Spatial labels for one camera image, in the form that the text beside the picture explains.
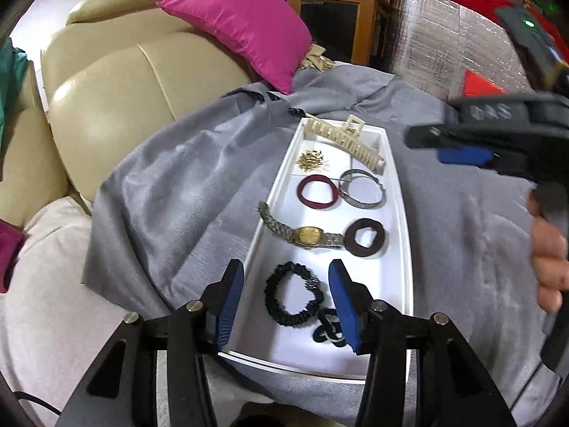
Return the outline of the person's right hand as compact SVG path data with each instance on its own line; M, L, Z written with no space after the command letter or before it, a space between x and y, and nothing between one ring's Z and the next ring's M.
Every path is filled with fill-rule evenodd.
M555 313L568 290L568 242L561 230L542 217L534 190L528 195L527 210L532 216L530 260L537 281L536 300L542 310Z

